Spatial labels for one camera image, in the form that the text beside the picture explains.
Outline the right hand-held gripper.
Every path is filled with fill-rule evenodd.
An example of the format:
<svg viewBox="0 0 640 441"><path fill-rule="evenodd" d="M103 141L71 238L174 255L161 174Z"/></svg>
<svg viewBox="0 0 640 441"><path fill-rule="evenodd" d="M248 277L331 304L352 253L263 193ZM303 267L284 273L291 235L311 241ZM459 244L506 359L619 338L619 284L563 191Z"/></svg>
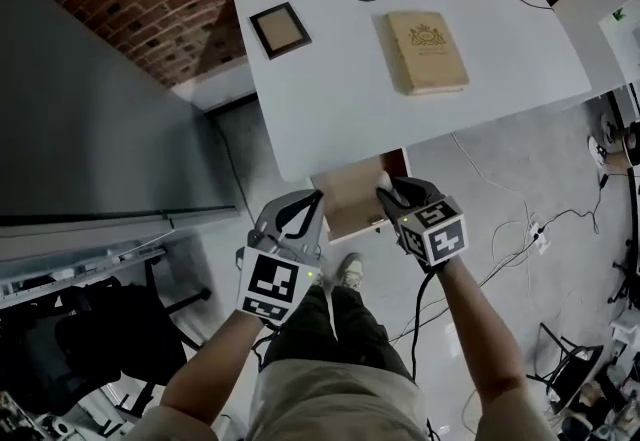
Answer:
<svg viewBox="0 0 640 441"><path fill-rule="evenodd" d="M376 197L396 224L401 246L424 272L440 270L468 248L464 213L452 196L413 177L392 177L391 184L391 191L377 188Z"/></svg>

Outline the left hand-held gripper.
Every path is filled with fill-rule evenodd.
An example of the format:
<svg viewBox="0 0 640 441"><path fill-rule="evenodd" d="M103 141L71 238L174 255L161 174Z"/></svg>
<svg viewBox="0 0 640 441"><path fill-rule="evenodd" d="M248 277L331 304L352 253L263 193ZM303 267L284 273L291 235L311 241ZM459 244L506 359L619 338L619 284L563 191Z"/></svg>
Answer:
<svg viewBox="0 0 640 441"><path fill-rule="evenodd" d="M318 189L291 192L267 203L246 245L236 252L238 311L267 326L288 320L320 271L323 211L324 194Z"/></svg>

